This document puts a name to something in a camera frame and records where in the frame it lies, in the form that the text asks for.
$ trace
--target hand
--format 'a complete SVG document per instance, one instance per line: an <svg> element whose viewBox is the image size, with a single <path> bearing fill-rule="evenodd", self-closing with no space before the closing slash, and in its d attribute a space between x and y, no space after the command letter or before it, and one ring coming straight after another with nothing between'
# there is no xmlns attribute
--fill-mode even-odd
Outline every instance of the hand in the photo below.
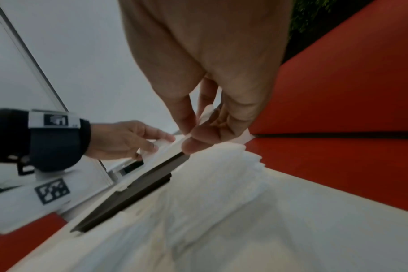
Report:
<svg viewBox="0 0 408 272"><path fill-rule="evenodd" d="M193 153L231 140L271 96L286 46L291 0L119 0L135 61ZM196 126L189 93L201 82L199 109L222 88L223 106Z"/></svg>
<svg viewBox="0 0 408 272"><path fill-rule="evenodd" d="M140 121L115 124L91 124L91 142L86 156L99 160L132 158L141 160L137 150L156 152L157 146L146 139L175 141L175 137Z"/></svg>

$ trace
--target red cushion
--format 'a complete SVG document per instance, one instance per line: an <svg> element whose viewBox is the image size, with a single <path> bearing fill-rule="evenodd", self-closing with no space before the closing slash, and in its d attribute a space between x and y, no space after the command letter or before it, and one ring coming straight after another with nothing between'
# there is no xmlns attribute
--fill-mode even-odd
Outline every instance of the red cushion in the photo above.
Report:
<svg viewBox="0 0 408 272"><path fill-rule="evenodd" d="M0 235L0 272L10 269L64 225L65 220L53 213L10 234Z"/></svg>
<svg viewBox="0 0 408 272"><path fill-rule="evenodd" d="M266 167L408 211L408 140L255 138Z"/></svg>
<svg viewBox="0 0 408 272"><path fill-rule="evenodd" d="M408 130L408 0L375 0L282 65L252 134Z"/></svg>

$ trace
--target black wrist strap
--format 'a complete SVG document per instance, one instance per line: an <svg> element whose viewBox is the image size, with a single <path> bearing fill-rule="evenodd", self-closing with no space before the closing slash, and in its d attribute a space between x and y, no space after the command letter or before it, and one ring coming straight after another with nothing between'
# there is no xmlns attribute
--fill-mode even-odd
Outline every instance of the black wrist strap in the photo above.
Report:
<svg viewBox="0 0 408 272"><path fill-rule="evenodd" d="M19 175L33 172L23 170L28 165L43 172L73 166L90 139L89 121L65 112L0 109L0 163L16 163Z"/></svg>

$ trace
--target green plant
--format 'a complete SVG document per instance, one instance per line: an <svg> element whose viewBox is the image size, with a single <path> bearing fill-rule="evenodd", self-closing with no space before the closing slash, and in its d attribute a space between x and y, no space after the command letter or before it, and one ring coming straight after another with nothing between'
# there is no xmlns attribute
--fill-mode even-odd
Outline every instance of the green plant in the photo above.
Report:
<svg viewBox="0 0 408 272"><path fill-rule="evenodd" d="M337 0L295 0L289 36L293 31L303 33L321 11L330 12Z"/></svg>

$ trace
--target white wall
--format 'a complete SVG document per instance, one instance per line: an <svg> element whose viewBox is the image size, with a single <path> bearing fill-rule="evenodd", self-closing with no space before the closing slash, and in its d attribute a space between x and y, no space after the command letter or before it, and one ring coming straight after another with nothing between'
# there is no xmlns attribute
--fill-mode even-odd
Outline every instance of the white wall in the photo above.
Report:
<svg viewBox="0 0 408 272"><path fill-rule="evenodd" d="M0 0L0 6L69 111L93 122L136 119L178 130L130 54L116 0Z"/></svg>
<svg viewBox="0 0 408 272"><path fill-rule="evenodd" d="M38 71L25 55L21 54L0 23L0 108L2 107L61 110L59 102ZM89 181L91 186L88 195L106 188L111 183L97 161L83 158L74 168L82 171L80 178ZM33 175L18 177L14 165L0 164L0 183L8 181L10 184L18 184L34 180Z"/></svg>

